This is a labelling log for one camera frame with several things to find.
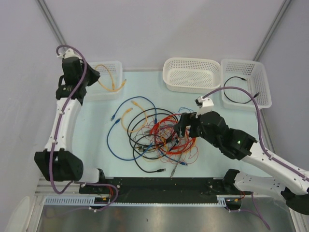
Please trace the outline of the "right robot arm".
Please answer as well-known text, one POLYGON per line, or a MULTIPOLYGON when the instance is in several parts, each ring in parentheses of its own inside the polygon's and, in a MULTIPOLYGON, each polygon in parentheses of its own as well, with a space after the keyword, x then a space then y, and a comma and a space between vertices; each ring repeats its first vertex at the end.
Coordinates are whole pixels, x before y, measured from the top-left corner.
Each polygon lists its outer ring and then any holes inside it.
POLYGON ((282 200, 294 211, 309 213, 309 173, 268 151, 248 133, 230 128, 217 112, 202 115, 183 113, 173 127, 178 136, 201 137, 232 160, 251 164, 269 177, 260 177, 229 169, 223 178, 223 189, 228 194, 237 190, 282 200))

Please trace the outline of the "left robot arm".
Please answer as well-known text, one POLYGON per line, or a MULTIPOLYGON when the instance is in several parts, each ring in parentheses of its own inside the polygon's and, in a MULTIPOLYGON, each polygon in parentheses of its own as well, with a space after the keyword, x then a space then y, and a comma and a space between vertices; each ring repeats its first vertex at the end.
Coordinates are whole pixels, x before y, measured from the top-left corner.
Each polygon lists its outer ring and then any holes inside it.
POLYGON ((74 128, 86 87, 98 81, 100 74, 78 57, 63 59, 62 70, 52 131, 44 150, 35 153, 34 161, 47 181, 88 182, 94 192, 102 193, 107 187, 106 180, 100 177, 102 170, 86 168, 72 151, 74 128))

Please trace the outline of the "left white plastic basket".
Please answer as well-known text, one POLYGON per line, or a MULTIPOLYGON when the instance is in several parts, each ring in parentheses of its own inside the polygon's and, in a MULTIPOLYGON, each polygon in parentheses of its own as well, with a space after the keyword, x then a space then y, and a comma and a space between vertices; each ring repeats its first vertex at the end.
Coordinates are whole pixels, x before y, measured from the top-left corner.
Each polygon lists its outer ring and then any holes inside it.
POLYGON ((86 88, 85 102, 116 100, 120 98, 124 84, 123 67, 119 61, 90 62, 89 65, 99 71, 100 78, 86 88))

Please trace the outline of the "white plastic basket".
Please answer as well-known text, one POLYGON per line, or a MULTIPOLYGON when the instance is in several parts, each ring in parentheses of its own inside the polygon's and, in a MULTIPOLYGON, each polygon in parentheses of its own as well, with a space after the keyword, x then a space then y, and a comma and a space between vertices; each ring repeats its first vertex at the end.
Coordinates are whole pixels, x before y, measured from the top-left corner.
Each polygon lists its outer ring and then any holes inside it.
POLYGON ((119 61, 90 62, 89 65, 99 71, 100 78, 86 88, 85 102, 116 100, 120 98, 124 84, 123 67, 119 61))
POLYGON ((175 92, 207 94, 221 86, 220 64, 201 58, 169 58, 162 70, 166 87, 175 92))
MULTIPOLYGON (((267 73, 261 62, 222 59, 221 86, 246 90, 254 97, 259 109, 267 109, 272 106, 267 73)), ((252 99, 237 89, 222 90, 222 101, 227 109, 256 111, 252 99)))

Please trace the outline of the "middle white plastic basket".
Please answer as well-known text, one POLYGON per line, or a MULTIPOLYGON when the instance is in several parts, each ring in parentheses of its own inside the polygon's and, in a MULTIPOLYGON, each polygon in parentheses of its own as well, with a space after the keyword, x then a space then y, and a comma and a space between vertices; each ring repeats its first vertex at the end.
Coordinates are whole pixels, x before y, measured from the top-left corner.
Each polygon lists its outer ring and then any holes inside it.
POLYGON ((169 58, 162 70, 166 87, 175 92, 207 94, 221 86, 220 64, 201 58, 169 58))

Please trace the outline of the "right white plastic basket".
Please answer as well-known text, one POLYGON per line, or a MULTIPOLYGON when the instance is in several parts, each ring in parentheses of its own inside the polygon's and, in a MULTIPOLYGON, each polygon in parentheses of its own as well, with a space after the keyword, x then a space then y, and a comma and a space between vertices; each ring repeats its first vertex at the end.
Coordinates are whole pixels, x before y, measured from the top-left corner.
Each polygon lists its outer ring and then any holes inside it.
MULTIPOLYGON (((246 90, 254 97, 259 109, 267 109, 272 106, 267 73, 261 62, 222 59, 221 86, 246 90)), ((222 101, 227 109, 256 111, 252 99, 237 89, 222 90, 222 101)))

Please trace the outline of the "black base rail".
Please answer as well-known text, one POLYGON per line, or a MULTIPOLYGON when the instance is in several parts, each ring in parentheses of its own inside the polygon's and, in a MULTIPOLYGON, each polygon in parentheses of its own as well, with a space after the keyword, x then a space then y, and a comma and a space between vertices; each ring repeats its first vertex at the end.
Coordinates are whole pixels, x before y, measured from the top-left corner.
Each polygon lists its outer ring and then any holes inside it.
POLYGON ((115 177, 103 180, 116 187, 112 199, 124 204, 217 203, 217 196, 241 199, 246 194, 226 189, 221 179, 207 177, 115 177))

